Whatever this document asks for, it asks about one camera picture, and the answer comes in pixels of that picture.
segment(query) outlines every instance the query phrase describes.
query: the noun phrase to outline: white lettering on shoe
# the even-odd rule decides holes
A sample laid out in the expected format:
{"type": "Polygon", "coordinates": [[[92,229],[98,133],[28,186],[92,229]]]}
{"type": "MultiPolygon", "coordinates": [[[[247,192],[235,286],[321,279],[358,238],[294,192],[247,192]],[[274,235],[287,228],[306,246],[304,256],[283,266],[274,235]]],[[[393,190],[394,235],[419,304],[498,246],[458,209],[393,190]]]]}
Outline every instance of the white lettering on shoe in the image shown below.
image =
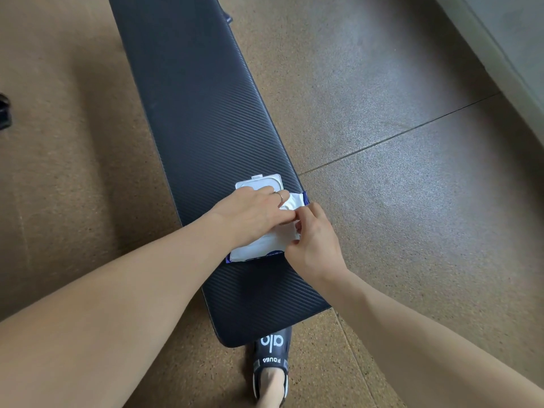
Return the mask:
{"type": "Polygon", "coordinates": [[[277,362],[278,364],[281,364],[281,358],[263,358],[263,364],[266,364],[267,362],[277,362]]]}
{"type": "Polygon", "coordinates": [[[261,338],[261,343],[265,347],[268,344],[270,344],[270,353],[272,353],[272,346],[280,347],[280,346],[283,345],[283,336],[281,336],[281,335],[267,335],[264,338],[261,338]]]}

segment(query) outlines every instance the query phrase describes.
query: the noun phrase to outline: concrete floor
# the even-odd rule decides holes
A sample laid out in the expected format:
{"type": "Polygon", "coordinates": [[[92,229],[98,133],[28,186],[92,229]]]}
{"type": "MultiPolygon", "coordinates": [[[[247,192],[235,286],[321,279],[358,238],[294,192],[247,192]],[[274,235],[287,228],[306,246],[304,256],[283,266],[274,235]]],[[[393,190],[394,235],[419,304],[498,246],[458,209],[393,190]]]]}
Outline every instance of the concrete floor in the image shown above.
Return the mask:
{"type": "MultiPolygon", "coordinates": [[[[433,0],[220,0],[350,268],[544,386],[544,151],[433,0]]],[[[107,0],[2,0],[0,318],[178,227],[107,0]]],[[[287,407],[402,402],[327,311],[287,407]]],[[[200,294],[128,407],[251,406],[200,294]]]]}

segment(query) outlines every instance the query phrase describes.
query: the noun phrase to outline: carbon fiber texture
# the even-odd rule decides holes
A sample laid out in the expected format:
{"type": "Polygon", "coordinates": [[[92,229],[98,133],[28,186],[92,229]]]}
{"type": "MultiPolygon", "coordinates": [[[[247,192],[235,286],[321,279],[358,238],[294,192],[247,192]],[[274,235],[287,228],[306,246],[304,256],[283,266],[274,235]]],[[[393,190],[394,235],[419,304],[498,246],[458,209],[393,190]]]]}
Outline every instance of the carbon fiber texture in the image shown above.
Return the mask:
{"type": "MultiPolygon", "coordinates": [[[[181,223],[253,175],[302,185],[217,0],[110,0],[181,223]]],[[[202,287],[238,347],[329,305],[280,256],[222,264],[202,287]]]]}

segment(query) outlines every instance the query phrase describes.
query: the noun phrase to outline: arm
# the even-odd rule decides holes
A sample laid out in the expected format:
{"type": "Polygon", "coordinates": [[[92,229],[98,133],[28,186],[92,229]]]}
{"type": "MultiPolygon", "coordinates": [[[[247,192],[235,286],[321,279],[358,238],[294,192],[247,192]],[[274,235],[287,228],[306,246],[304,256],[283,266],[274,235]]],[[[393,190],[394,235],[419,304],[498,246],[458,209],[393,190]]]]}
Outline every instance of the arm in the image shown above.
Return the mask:
{"type": "Polygon", "coordinates": [[[319,205],[297,213],[301,240],[287,260],[354,329],[408,407],[544,406],[537,385],[351,273],[319,205]]]}
{"type": "Polygon", "coordinates": [[[2,406],[121,407],[225,256],[294,219],[271,192],[239,189],[1,322],[2,406]]]}

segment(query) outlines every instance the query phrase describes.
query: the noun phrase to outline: silver ring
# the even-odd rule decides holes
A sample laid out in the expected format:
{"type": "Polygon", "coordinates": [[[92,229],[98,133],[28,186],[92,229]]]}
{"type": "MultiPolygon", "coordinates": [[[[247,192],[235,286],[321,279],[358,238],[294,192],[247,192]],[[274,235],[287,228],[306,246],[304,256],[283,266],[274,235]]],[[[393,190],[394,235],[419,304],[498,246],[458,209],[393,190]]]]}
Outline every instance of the silver ring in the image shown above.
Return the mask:
{"type": "Polygon", "coordinates": [[[281,193],[279,193],[279,192],[274,192],[274,193],[276,193],[276,195],[280,195],[280,197],[281,197],[281,202],[280,202],[280,204],[277,205],[277,206],[278,206],[278,207],[281,207],[281,205],[283,205],[283,196],[282,196],[281,193]]]}

